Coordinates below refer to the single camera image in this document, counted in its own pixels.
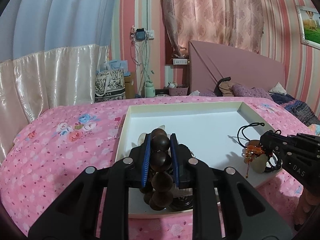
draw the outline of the bed headboard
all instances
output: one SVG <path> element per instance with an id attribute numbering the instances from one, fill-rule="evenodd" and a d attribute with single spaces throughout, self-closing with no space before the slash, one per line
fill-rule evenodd
<path id="1" fill-rule="evenodd" d="M 189 42 L 190 91 L 214 91 L 218 81 L 231 77 L 233 83 L 269 91 L 278 82 L 285 86 L 284 65 L 271 58 L 231 46 Z"/>

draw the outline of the pink basket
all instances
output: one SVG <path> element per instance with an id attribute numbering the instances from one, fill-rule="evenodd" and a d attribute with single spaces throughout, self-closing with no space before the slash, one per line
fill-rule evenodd
<path id="1" fill-rule="evenodd" d="M 171 97 L 175 96 L 186 96 L 188 94 L 189 87 L 186 88 L 169 88 L 169 95 Z"/>

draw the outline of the floral bedsheet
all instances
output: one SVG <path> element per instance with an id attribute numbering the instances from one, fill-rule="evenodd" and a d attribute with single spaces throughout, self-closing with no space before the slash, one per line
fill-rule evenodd
<path id="1" fill-rule="evenodd" d="M 167 97 L 60 106 L 43 113 L 15 138 L 0 168 L 0 197 L 27 235 L 53 200 L 88 166 L 114 163 L 125 114 L 130 105 L 244 101 L 283 134 L 311 133 L 293 115 L 264 98 Z M 292 224 L 302 186 L 285 171 L 259 192 Z M 162 219 L 130 219 L 131 240 L 191 239 L 192 214 Z"/>

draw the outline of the charger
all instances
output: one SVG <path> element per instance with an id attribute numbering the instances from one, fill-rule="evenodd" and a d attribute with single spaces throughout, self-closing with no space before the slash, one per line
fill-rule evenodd
<path id="1" fill-rule="evenodd" d="M 137 41 L 144 41 L 146 39 L 146 32 L 144 28 L 142 29 L 137 29 L 136 31 L 136 40 Z"/>

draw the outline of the silver screw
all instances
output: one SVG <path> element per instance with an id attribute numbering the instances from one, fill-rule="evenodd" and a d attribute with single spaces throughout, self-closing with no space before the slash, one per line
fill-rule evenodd
<path id="1" fill-rule="evenodd" d="M 233 175 L 236 173 L 236 170 L 232 167 L 228 167 L 228 168 L 226 168 L 226 172 L 230 175 Z"/>
<path id="2" fill-rule="evenodd" d="M 85 173 L 92 174 L 96 171 L 96 169 L 92 166 L 85 169 Z"/>
<path id="3" fill-rule="evenodd" d="M 189 162 L 190 164 L 192 164 L 192 165 L 196 165 L 199 161 L 198 161 L 198 159 L 196 159 L 196 158 L 190 158 L 190 159 L 188 160 L 188 162 Z"/>
<path id="4" fill-rule="evenodd" d="M 133 159 L 131 157 L 127 157 L 123 159 L 123 163 L 125 164 L 131 164 L 133 163 Z"/>

